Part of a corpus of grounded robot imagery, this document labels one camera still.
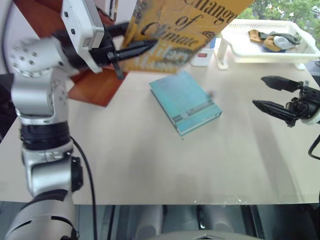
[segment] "table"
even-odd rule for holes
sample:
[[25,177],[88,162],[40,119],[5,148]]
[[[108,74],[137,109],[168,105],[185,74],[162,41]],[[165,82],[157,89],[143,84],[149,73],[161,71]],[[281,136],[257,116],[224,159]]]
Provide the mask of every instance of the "table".
[[[69,101],[70,132],[89,160],[97,204],[317,202],[320,161],[307,152],[319,126],[297,122],[289,128],[252,104],[256,99],[284,105],[298,95],[268,88],[262,76],[309,80],[317,88],[311,75],[291,64],[232,60],[229,69],[221,71],[214,58],[210,67],[185,69],[213,93],[223,113],[183,137],[150,91],[149,82],[165,74],[130,72],[107,108]],[[0,144],[0,201],[31,199],[18,129],[16,120]],[[91,203],[86,173],[73,199],[76,204]]]

